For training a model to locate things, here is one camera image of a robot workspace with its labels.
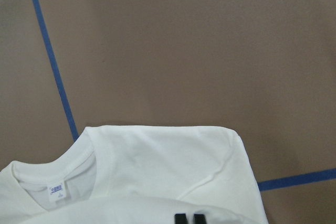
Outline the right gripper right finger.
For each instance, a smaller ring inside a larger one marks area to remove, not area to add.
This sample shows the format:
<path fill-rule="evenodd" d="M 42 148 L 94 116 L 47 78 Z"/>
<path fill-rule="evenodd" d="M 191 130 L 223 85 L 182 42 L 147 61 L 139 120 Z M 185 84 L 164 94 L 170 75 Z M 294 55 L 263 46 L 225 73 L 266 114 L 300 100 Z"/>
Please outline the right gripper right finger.
<path fill-rule="evenodd" d="M 193 224 L 206 224 L 206 217 L 204 214 L 194 214 Z"/>

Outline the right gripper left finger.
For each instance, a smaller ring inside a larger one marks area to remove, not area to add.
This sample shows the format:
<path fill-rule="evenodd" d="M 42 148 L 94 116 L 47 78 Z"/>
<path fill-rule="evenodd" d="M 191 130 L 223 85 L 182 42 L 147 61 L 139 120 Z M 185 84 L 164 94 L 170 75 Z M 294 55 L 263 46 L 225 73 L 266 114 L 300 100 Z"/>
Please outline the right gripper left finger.
<path fill-rule="evenodd" d="M 175 214 L 175 224 L 187 224 L 186 214 Z"/>

